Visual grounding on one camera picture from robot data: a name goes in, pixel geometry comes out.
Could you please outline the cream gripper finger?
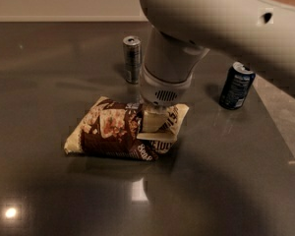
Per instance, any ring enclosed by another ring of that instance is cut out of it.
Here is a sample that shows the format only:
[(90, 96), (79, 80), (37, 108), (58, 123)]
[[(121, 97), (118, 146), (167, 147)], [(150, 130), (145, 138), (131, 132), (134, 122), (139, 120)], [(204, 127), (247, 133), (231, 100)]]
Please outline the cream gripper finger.
[(150, 140), (150, 141), (175, 141), (176, 140), (176, 136), (170, 132), (138, 133), (137, 138), (140, 140)]
[(154, 133), (160, 129), (166, 119), (167, 109), (165, 107), (145, 104), (142, 131)]

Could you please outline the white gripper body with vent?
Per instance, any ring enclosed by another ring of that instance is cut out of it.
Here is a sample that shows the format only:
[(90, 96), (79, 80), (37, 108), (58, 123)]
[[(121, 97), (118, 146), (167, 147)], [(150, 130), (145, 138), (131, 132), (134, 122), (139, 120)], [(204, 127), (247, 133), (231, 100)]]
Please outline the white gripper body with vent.
[(170, 83), (155, 77), (146, 67), (139, 76), (140, 95), (145, 102), (155, 106), (172, 106), (179, 103), (191, 85), (192, 77), (180, 83)]

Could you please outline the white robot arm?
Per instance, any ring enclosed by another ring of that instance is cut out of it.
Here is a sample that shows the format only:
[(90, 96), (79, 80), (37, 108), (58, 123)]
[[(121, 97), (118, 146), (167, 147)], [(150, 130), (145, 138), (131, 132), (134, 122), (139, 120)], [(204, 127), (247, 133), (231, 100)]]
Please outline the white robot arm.
[(181, 100), (211, 49), (252, 68), (295, 98), (295, 7), (273, 0), (140, 0), (152, 25), (140, 72), (142, 98)]

